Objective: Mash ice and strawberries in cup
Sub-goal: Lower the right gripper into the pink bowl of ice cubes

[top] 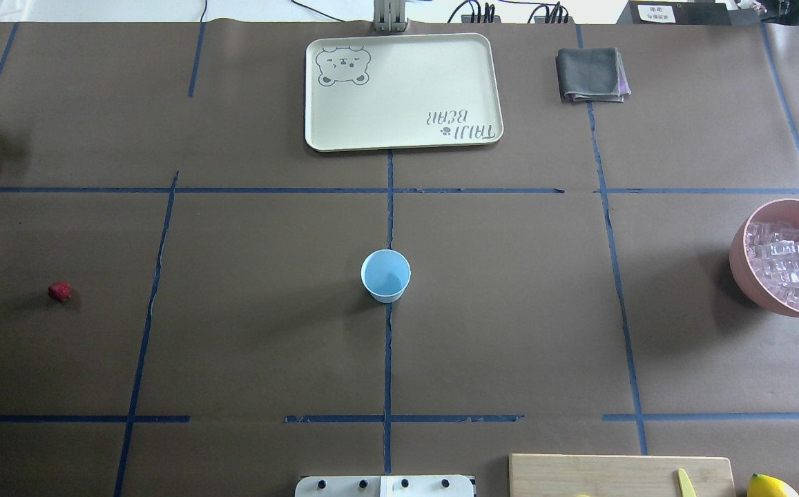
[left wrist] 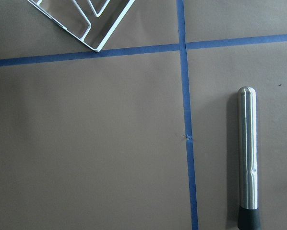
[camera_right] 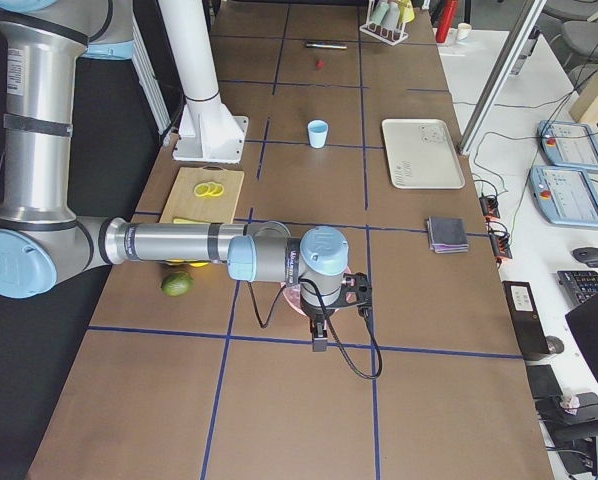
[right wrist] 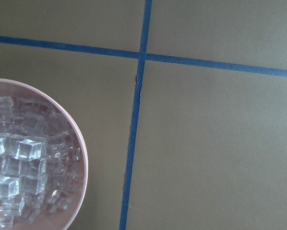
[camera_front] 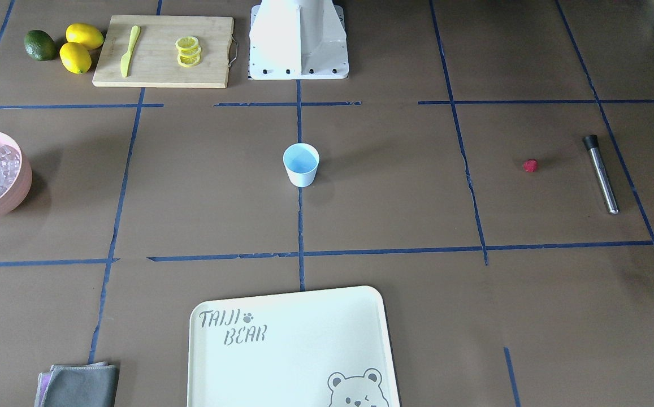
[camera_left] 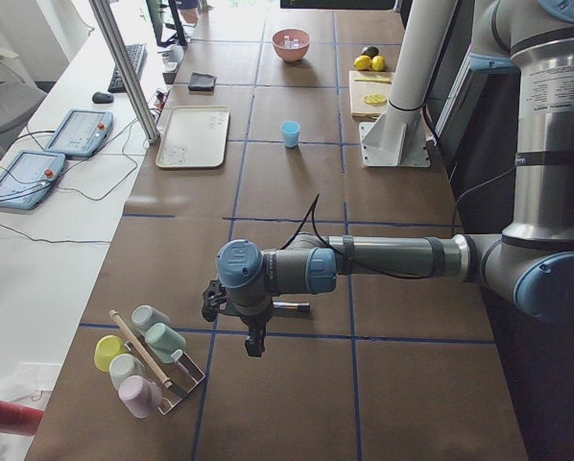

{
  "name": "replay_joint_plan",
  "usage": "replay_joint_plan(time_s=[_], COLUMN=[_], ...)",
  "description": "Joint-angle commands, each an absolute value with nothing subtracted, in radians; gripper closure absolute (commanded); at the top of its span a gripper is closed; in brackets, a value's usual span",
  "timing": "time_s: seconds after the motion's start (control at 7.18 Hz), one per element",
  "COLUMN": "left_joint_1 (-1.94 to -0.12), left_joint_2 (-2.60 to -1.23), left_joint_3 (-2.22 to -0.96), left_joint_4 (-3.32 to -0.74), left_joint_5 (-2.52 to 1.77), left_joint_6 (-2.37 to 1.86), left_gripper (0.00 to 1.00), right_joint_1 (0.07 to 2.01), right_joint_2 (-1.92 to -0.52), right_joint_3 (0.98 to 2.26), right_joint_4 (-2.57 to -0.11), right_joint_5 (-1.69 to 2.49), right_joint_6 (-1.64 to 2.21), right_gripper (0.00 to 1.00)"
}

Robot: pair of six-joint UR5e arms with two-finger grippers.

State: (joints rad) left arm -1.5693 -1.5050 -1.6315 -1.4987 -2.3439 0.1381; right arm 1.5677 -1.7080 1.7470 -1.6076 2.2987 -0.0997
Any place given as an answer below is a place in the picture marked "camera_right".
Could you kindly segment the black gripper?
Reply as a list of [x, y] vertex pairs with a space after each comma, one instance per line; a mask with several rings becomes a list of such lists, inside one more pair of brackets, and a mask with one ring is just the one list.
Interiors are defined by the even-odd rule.
[[327, 329], [324, 324], [326, 323], [326, 316], [332, 314], [332, 309], [329, 307], [322, 308], [320, 305], [312, 305], [307, 303], [304, 299], [300, 300], [300, 307], [303, 313], [312, 322], [310, 332], [312, 336], [312, 351], [313, 352], [325, 352], [327, 350], [328, 336]]

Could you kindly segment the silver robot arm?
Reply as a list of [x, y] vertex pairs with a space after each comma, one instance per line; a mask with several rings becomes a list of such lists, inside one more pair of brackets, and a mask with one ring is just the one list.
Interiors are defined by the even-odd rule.
[[[0, 33], [0, 161], [5, 146], [6, 41]], [[80, 59], [68, 202], [77, 212], [128, 217], [157, 156], [155, 122], [130, 61]], [[3, 195], [0, 163], [0, 200]], [[93, 315], [109, 268], [97, 267], [40, 296], [0, 296], [0, 364], [73, 356]]]

